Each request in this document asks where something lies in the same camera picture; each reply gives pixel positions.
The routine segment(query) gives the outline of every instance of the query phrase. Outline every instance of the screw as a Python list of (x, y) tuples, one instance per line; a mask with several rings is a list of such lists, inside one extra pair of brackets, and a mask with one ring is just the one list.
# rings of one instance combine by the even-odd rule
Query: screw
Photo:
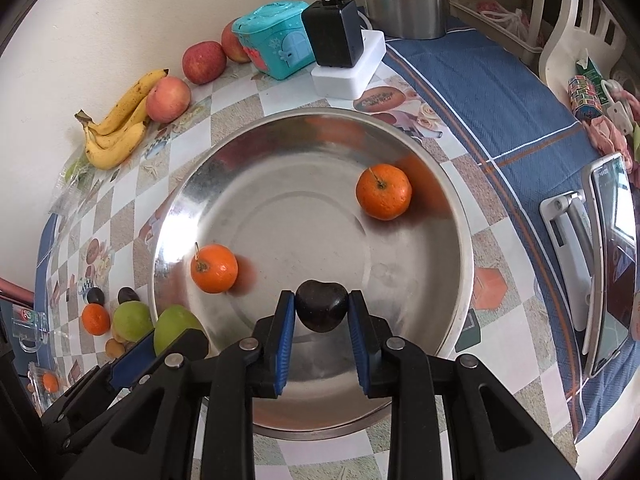
[(478, 366), (478, 358), (471, 354), (462, 354), (460, 356), (460, 364), (465, 368), (475, 368)]
[(245, 337), (240, 342), (240, 348), (242, 350), (255, 350), (256, 348), (258, 348), (259, 344), (260, 343), (255, 337)]
[(166, 364), (169, 368), (178, 369), (184, 364), (184, 357), (182, 354), (169, 354), (164, 358), (164, 364)]
[(404, 348), (404, 339), (401, 337), (390, 337), (386, 340), (386, 346), (392, 350), (402, 350)]

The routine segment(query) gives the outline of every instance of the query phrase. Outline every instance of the checkered tablecloth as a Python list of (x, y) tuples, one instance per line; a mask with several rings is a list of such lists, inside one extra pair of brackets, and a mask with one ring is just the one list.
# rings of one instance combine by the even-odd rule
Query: checkered tablecloth
[[(145, 141), (120, 168), (95, 173), (78, 208), (60, 222), (49, 261), (52, 353), (61, 376), (66, 377), (76, 361), (82, 373), (108, 361), (104, 345), (111, 334), (91, 336), (79, 320), (91, 286), (100, 286), (111, 311), (123, 286), (132, 286), (148, 301), (152, 263), (148, 247), (158, 233), (162, 206), (204, 152), (240, 126), (283, 110), (362, 108), (357, 102), (320, 98), (310, 70), (311, 66), (279, 82), (250, 64), (231, 64), (213, 83), (193, 88), (193, 104), (182, 117), (169, 125), (151, 126)], [(472, 307), (482, 339), (465, 352), (482, 359), (575, 465), (577, 455), (545, 305), (527, 253), (500, 199), (463, 145), (396, 72), (382, 64), (369, 84), (369, 89), (374, 87), (391, 87), (404, 94), (402, 104), (373, 115), (394, 124), (431, 153), (462, 200), (476, 263)], [(58, 328), (62, 336), (56, 335)], [(441, 419), (441, 442), (447, 450), (444, 415)], [(257, 478), (386, 478), (389, 428), (387, 419), (367, 430), (321, 442), (255, 436)], [(201, 455), (198, 432), (194, 470)], [(445, 478), (450, 478), (450, 465), (445, 472)]]

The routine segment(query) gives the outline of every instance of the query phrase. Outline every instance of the phone screen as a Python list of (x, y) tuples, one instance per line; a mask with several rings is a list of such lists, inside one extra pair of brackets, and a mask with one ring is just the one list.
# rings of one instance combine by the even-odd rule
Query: phone screen
[(620, 158), (591, 174), (602, 232), (604, 293), (595, 374), (628, 336), (636, 291), (636, 220), (629, 181)]

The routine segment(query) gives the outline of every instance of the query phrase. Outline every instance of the red apple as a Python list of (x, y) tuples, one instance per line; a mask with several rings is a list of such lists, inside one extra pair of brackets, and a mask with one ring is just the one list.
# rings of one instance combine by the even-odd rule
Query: red apple
[(191, 89), (182, 79), (168, 75), (156, 83), (146, 98), (146, 113), (158, 123), (180, 117), (191, 102)]
[(182, 71), (196, 85), (204, 85), (225, 71), (226, 55), (217, 41), (203, 41), (190, 46), (182, 56)]
[(236, 35), (231, 31), (234, 21), (235, 20), (232, 20), (227, 23), (226, 27), (222, 30), (222, 38), (220, 38), (222, 49), (231, 61), (235, 61), (236, 63), (249, 63), (251, 61), (249, 56), (247, 56), (244, 48), (242, 48), (240, 40), (238, 40)]

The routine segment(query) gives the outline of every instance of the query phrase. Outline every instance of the turquoise plastic container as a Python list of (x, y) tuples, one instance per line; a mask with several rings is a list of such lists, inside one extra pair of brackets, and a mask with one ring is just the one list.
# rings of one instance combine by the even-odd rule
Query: turquoise plastic container
[(315, 60), (300, 17), (308, 6), (273, 2), (234, 22), (231, 30), (258, 70), (284, 79)]

